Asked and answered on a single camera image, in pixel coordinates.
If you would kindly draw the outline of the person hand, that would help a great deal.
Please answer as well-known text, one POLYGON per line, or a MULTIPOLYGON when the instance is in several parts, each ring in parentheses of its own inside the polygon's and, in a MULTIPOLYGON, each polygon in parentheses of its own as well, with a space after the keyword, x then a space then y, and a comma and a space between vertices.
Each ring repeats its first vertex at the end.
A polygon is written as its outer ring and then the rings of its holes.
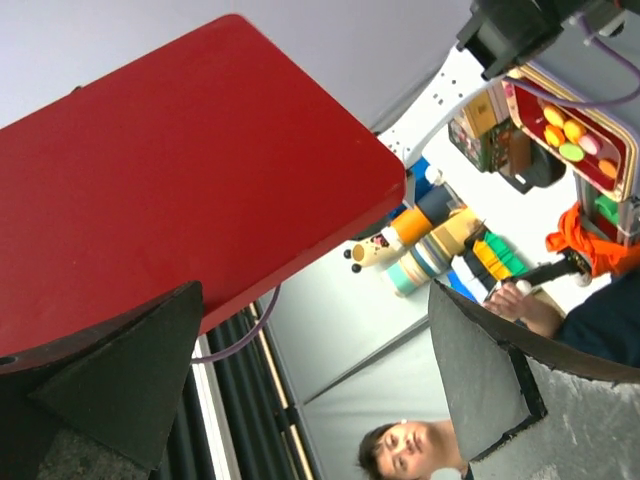
POLYGON ((553 338, 564 322, 564 316, 556 309, 532 294, 524 295, 514 283, 501 285, 483 306, 504 319, 519 320, 530 331, 546 338, 553 338))

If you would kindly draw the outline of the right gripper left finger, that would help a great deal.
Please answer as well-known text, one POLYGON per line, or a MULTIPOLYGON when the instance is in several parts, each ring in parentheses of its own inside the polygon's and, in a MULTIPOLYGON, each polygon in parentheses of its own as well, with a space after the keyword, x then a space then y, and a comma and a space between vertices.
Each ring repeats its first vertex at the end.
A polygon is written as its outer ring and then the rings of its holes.
POLYGON ((161 463, 202 316, 202 286, 189 282, 2 356, 2 478, 147 478, 161 463))

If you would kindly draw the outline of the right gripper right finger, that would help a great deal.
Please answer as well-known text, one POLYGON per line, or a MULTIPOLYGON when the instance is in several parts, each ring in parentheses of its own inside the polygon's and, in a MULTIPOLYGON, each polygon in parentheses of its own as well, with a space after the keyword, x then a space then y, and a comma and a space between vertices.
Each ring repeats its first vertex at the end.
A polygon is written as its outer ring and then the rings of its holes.
POLYGON ((431 339, 477 479, 636 479, 639 371, 517 326, 435 283, 431 339))

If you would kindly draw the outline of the red tin lid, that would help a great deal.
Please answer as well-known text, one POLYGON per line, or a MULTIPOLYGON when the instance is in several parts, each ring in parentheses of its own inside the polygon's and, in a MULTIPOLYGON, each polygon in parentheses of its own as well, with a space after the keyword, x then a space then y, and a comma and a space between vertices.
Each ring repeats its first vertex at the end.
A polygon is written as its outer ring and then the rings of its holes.
POLYGON ((403 199, 401 162, 226 15, 1 132, 1 351, 188 282, 211 329, 403 199))

